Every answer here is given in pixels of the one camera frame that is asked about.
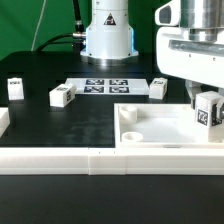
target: green wall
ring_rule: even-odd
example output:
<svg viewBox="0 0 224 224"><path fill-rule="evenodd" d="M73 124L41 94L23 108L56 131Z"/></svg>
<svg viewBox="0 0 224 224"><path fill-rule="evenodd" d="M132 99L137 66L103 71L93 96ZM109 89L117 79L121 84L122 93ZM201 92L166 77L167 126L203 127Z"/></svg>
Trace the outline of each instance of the green wall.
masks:
<svg viewBox="0 0 224 224"><path fill-rule="evenodd" d="M0 59L15 51L30 51L44 0L0 0ZM85 27L91 22L91 0L79 0ZM130 25L139 52L155 52L155 9L166 0L129 0ZM35 48L48 39L74 31L72 0L47 0ZM71 51L71 46L47 50Z"/></svg>

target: cable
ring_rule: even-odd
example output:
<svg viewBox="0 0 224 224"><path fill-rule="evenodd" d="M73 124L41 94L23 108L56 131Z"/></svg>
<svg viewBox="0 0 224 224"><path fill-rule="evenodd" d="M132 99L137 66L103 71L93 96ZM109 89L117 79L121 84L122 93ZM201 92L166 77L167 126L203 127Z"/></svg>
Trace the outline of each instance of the cable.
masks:
<svg viewBox="0 0 224 224"><path fill-rule="evenodd" d="M41 45L40 47L38 47L36 49L36 51L40 52L42 51L45 47L47 47L48 45L53 45L53 44L79 44L78 42L74 42L74 41L60 41L60 42L49 42L49 43L45 43L43 45Z"/></svg>
<svg viewBox="0 0 224 224"><path fill-rule="evenodd" d="M73 0L73 8L74 8L74 13L75 13L75 30L77 32L82 33L82 32L84 32L84 25L83 25L82 19L81 19L81 13L80 13L78 0Z"/></svg>
<svg viewBox="0 0 224 224"><path fill-rule="evenodd" d="M73 37L73 34L72 33L61 34L61 35L58 35L56 37L49 39L46 43L53 42L55 40L59 40L59 39L65 38L65 37Z"/></svg>
<svg viewBox="0 0 224 224"><path fill-rule="evenodd" d="M31 51L34 51L34 47L35 47L36 39L37 39L37 34L39 32L39 28L40 28L40 25L41 25L41 22L42 22L42 19L43 19L46 3L47 3L47 0L44 0L43 5L42 5L42 9L41 9L41 13L40 13L40 18L39 18L37 28L36 28L36 31L35 31L35 35L34 35L34 38L33 38L33 44L32 44L32 47L31 47Z"/></svg>
<svg viewBox="0 0 224 224"><path fill-rule="evenodd" d="M73 6L74 6L74 12L75 12L75 20L76 21L81 20L79 1L78 0L73 0Z"/></svg>

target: black table surface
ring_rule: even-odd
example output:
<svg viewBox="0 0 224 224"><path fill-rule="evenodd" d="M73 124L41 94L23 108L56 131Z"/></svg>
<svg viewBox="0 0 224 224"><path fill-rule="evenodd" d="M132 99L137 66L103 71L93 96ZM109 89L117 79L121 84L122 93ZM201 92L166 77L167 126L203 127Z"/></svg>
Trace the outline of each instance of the black table surface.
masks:
<svg viewBox="0 0 224 224"><path fill-rule="evenodd" d="M9 102L7 79L23 78L24 101ZM169 79L165 98L77 95L64 109L49 91L67 78ZM0 106L11 124L0 147L114 147L114 103L189 103L184 80L159 73L155 57L100 67L72 53L17 52L0 62ZM179 175L0 176L0 223L224 223L224 177Z"/></svg>

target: black cable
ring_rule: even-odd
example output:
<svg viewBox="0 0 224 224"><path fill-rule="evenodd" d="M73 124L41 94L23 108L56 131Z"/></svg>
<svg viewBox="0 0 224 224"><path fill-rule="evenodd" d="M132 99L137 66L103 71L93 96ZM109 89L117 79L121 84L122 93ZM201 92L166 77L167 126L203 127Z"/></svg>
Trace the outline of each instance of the black cable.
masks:
<svg viewBox="0 0 224 224"><path fill-rule="evenodd" d="M80 13L78 0L73 0L73 7L74 7L74 13L75 13L75 20L76 21L81 20L81 13Z"/></svg>
<svg viewBox="0 0 224 224"><path fill-rule="evenodd" d="M66 34L58 35L56 37L51 38L46 43L50 43L50 42L53 42L55 40L59 40L59 39L65 38L65 37L73 37L73 34L72 33L66 33Z"/></svg>
<svg viewBox="0 0 224 224"><path fill-rule="evenodd" d="M66 37L73 37L73 34L72 33L66 33L66 34L62 34L62 35L58 35L56 37L53 37L53 38L49 39L47 42L45 42L44 44L42 44L41 46L39 46L36 49L36 51L41 51L43 48L45 48L50 43L54 43L54 41L62 39L62 38L66 38Z"/></svg>
<svg viewBox="0 0 224 224"><path fill-rule="evenodd" d="M75 13L75 30L76 30L76 32L82 33L82 32L84 32L84 25L83 25L82 19L81 19L81 13L80 13L78 0L73 0L73 8L74 8L74 13Z"/></svg>
<svg viewBox="0 0 224 224"><path fill-rule="evenodd" d="M36 51L40 52L48 45L53 45L53 44L80 44L80 42L74 42L74 41L46 42L45 44L39 46L36 49Z"/></svg>

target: white cube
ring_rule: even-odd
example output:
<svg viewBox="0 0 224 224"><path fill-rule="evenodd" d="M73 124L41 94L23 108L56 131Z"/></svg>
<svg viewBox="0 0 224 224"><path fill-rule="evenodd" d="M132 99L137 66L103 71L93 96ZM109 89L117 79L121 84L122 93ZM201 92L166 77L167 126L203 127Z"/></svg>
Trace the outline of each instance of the white cube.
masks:
<svg viewBox="0 0 224 224"><path fill-rule="evenodd" d="M21 78L8 79L9 100L24 100L23 81Z"/></svg>
<svg viewBox="0 0 224 224"><path fill-rule="evenodd" d="M222 98L217 92L209 91L196 95L195 121L197 124L211 128L222 123L216 118L216 105Z"/></svg>
<svg viewBox="0 0 224 224"><path fill-rule="evenodd" d="M167 79L155 78L149 86L149 98L163 99L167 91Z"/></svg>
<svg viewBox="0 0 224 224"><path fill-rule="evenodd" d="M0 108L0 137L10 124L8 108Z"/></svg>
<svg viewBox="0 0 224 224"><path fill-rule="evenodd" d="M75 98L76 86L61 84L50 92L50 106L65 107Z"/></svg>

